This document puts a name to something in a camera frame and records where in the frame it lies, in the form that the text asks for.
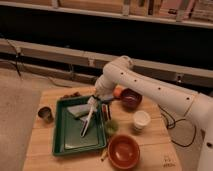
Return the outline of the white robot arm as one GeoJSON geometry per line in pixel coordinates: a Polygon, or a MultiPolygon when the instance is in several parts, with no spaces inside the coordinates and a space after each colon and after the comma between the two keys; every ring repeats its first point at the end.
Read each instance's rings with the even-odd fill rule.
{"type": "Polygon", "coordinates": [[[205,132],[197,171],[213,171],[213,97],[140,75],[132,67],[128,56],[108,62],[95,83],[93,98],[102,99],[122,85],[185,116],[205,132]]]}

